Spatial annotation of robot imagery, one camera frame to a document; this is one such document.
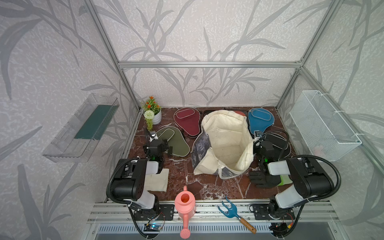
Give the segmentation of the olive green paddle case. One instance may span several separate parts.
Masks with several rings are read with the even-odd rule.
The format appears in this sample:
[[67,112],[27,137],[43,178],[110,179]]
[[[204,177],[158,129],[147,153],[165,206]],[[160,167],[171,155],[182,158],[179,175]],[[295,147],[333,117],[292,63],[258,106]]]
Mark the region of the olive green paddle case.
[[190,153],[190,147],[187,144],[184,135],[176,127],[164,127],[156,132],[158,139],[166,139],[168,142],[169,150],[167,154],[175,157],[186,157]]

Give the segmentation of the blue paddle case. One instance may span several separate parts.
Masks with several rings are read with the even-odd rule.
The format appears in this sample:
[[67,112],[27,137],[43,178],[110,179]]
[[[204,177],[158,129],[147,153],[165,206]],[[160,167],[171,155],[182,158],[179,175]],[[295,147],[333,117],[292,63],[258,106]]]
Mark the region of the blue paddle case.
[[248,125],[251,135],[255,132],[264,133],[275,122],[274,115],[263,108],[253,108],[248,111]]

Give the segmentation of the beige canvas bag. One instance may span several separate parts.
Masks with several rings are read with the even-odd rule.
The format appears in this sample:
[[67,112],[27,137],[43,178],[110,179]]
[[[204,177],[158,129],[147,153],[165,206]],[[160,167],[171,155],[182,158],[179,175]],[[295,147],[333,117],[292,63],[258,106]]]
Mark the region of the beige canvas bag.
[[201,128],[191,153],[194,175],[216,175],[226,180],[250,167],[254,139],[246,116],[235,111],[213,111],[203,117]]

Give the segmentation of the maroon paddle case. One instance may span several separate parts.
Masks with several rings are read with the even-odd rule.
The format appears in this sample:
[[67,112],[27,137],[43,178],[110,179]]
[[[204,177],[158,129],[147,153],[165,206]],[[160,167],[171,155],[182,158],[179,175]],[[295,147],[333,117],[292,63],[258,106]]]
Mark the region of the maroon paddle case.
[[174,121],[187,135],[192,138],[201,133],[201,112],[195,108],[182,108],[174,113]]

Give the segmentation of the black and red paddle case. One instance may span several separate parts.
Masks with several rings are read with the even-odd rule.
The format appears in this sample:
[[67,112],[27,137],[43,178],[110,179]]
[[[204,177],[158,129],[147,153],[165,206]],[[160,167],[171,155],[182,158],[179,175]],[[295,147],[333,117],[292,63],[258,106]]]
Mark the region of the black and red paddle case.
[[212,112],[214,112],[214,110],[205,110],[205,111],[203,111],[203,118],[204,118],[206,115],[208,115],[208,114],[210,114],[210,113],[212,113]]

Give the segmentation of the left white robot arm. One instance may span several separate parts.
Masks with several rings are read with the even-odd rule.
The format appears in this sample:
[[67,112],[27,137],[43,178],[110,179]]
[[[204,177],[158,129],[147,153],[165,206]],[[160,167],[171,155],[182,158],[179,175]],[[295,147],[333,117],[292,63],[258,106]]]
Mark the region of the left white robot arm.
[[159,199],[144,189],[145,179],[147,175],[161,173],[168,148],[167,140],[154,139],[144,146],[145,158],[119,160],[106,188],[107,197],[132,211],[158,215]]

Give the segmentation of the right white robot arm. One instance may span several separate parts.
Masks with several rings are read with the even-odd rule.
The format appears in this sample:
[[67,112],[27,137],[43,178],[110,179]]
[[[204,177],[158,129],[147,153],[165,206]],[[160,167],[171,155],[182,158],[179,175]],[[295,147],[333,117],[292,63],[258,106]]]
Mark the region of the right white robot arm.
[[274,157],[271,142],[257,140],[254,151],[259,159],[258,171],[249,173],[252,184],[258,188],[274,188],[288,176],[292,185],[271,198],[270,212],[301,207],[306,203],[327,199],[341,187],[342,177],[331,162],[313,155],[297,155],[292,158]]

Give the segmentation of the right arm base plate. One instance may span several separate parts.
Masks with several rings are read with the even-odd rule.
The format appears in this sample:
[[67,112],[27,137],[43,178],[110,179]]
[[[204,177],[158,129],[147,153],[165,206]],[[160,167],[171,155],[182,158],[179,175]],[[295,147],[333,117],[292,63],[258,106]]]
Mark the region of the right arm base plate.
[[293,209],[281,209],[274,204],[252,204],[250,210],[256,220],[295,220]]

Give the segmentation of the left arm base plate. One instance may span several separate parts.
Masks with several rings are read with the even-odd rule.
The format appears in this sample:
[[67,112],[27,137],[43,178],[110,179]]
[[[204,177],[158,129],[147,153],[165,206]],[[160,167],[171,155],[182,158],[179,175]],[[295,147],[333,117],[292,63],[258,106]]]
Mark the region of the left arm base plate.
[[174,204],[159,204],[155,205],[150,210],[134,211],[134,219],[136,221],[172,221],[174,219],[175,205]]

